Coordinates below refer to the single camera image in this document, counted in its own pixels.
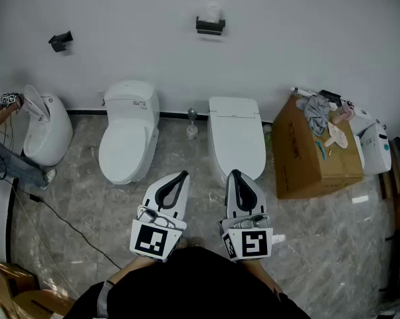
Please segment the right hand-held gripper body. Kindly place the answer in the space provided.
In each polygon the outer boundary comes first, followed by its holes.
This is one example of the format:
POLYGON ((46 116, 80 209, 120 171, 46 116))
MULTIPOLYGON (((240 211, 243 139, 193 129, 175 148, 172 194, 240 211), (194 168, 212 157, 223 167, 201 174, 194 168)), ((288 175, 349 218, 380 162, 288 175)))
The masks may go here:
POLYGON ((229 259, 237 262, 269 257, 273 228, 268 222, 268 213, 222 220, 220 233, 229 259))

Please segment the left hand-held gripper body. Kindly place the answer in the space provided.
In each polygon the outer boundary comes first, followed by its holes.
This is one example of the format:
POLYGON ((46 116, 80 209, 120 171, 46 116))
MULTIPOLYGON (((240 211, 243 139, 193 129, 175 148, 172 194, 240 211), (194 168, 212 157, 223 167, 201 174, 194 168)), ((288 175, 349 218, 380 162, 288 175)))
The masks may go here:
POLYGON ((174 251, 187 223, 140 205, 132 222, 130 250, 139 256, 165 262, 174 251))

